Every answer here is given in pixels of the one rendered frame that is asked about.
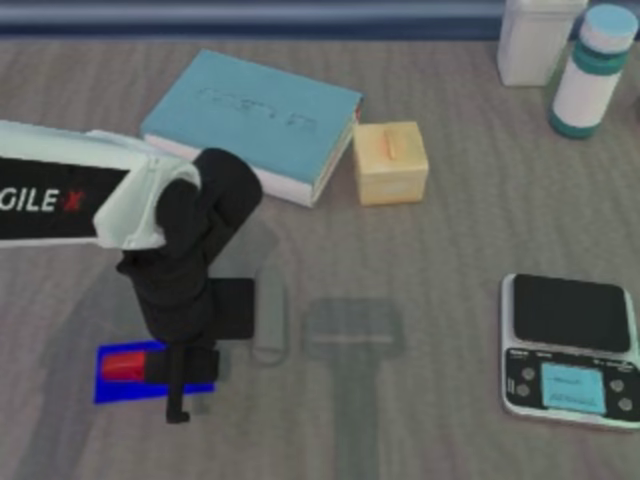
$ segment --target book title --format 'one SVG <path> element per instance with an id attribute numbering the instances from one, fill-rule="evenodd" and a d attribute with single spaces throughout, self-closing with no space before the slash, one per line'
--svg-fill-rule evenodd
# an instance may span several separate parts
<path id="1" fill-rule="evenodd" d="M 295 112 L 282 113 L 273 105 L 241 95 L 215 88 L 203 88 L 198 90 L 197 98 L 244 115 L 260 116 L 269 121 L 280 122 L 286 128 L 293 128 L 303 133 L 311 134 L 316 131 L 317 122 L 313 118 Z"/>

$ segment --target teal band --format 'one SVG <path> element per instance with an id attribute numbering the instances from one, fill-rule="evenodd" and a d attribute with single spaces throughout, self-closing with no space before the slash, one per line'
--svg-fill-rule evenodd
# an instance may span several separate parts
<path id="1" fill-rule="evenodd" d="M 558 132 L 563 137 L 574 138 L 574 139 L 583 139 L 588 138 L 594 134 L 599 123 L 593 125 L 592 127 L 572 127 L 571 125 L 567 125 L 553 112 L 549 114 L 549 123 L 551 127 Z"/>
<path id="2" fill-rule="evenodd" d="M 571 56 L 576 66 L 584 73 L 598 76 L 615 75 L 624 68 L 629 50 L 614 54 L 605 54 L 592 50 L 580 40 L 576 41 Z"/>

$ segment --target blue screen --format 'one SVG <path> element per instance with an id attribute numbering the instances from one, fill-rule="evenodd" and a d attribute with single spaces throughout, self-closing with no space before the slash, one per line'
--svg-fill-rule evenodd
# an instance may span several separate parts
<path id="1" fill-rule="evenodd" d="M 604 414 L 606 406 L 602 372 L 543 363 L 542 403 L 547 408 Z"/>

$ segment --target book cover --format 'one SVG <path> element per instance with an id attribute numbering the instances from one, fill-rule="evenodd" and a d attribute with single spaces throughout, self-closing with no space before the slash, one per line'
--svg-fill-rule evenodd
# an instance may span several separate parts
<path id="1" fill-rule="evenodd" d="M 141 133 L 165 149 L 169 143 L 162 141 L 194 152 L 228 150 L 266 173 L 258 175 L 266 193 L 278 188 L 265 181 L 280 178 L 317 196 L 351 140 L 361 101 L 360 93 L 346 88 L 202 50 Z"/>

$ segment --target gray tabletop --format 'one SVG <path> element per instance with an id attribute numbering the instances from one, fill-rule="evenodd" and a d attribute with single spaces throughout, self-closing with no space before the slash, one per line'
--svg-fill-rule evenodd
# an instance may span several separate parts
<path id="1" fill-rule="evenodd" d="M 148 338 L 118 252 L 0 251 L 0 479 L 638 477 L 638 436 L 504 412 L 497 329 L 511 272 L 640 298 L 637 50 L 587 142 L 549 130 L 548 91 L 502 88 L 484 43 L 4 43 L 2 117 L 136 134 L 202 46 L 361 90 L 365 122 L 417 121 L 426 199 L 360 207 L 350 153 L 316 209 L 266 199 L 212 275 L 281 269 L 289 355 L 225 345 L 180 427 L 161 400 L 92 404 L 96 348 Z M 381 322 L 399 348 L 310 355 L 318 318 Z"/>

